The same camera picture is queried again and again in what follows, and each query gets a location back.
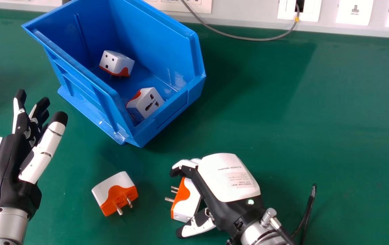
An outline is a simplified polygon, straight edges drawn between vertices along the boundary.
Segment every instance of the robotic hand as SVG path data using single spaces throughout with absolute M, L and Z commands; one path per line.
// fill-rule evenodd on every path
M 218 228 L 230 235 L 227 245 L 294 245 L 293 238 L 305 226 L 316 196 L 313 185 L 307 210 L 296 231 L 290 236 L 276 218 L 273 208 L 264 208 L 258 183 L 234 154 L 218 153 L 202 159 L 181 160 L 171 177 L 191 178 L 207 207 L 196 213 L 176 232 L 186 238 Z
M 28 221 L 40 206 L 37 180 L 51 161 L 64 133 L 68 117 L 57 112 L 49 124 L 49 99 L 43 98 L 29 116 L 26 93 L 13 99 L 13 131 L 0 137 L 0 245 L 22 245 Z

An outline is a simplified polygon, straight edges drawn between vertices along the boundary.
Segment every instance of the green table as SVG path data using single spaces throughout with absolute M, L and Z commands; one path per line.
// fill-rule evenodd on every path
M 43 96 L 69 123 L 39 186 L 42 205 L 27 244 L 224 244 L 211 231 L 179 240 L 168 177 L 180 159 L 237 154 L 292 231 L 311 185 L 319 185 L 309 245 L 389 244 L 389 39 L 294 32 L 275 42 L 199 33 L 207 71 L 201 98 L 143 149 L 120 146 L 57 94 L 43 48 L 20 27 L 39 13 L 0 11 L 0 135 L 11 130 L 12 96 Z M 222 27 L 252 36 L 277 30 Z M 127 171 L 140 197 L 104 217 L 91 189 Z

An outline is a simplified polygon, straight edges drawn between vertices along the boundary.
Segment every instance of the blue storage bin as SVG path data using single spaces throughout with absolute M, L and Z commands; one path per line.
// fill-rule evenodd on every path
M 201 95 L 199 37 L 142 0 L 73 0 L 23 28 L 45 48 L 59 94 L 119 144 L 144 146 Z M 130 78 L 99 68 L 104 50 L 136 61 Z M 147 87 L 165 103 L 138 124 L 125 105 Z

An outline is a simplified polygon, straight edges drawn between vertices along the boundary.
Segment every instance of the power adapter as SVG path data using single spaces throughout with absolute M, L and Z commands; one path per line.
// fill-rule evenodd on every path
M 133 207 L 132 201 L 137 199 L 137 188 L 126 172 L 120 172 L 99 183 L 92 189 L 93 196 L 105 216 L 115 212 L 123 214 L 122 208 Z
M 186 177 L 181 179 L 178 188 L 171 186 L 171 189 L 171 192 L 176 194 L 175 198 L 165 198 L 166 201 L 173 203 L 170 211 L 171 218 L 185 223 L 198 212 L 201 194 L 191 179 Z

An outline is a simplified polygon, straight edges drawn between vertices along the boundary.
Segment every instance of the black port opening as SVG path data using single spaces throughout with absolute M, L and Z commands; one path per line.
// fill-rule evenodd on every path
M 299 12 L 303 13 L 304 12 L 305 0 L 296 0 L 296 3 L 299 6 Z

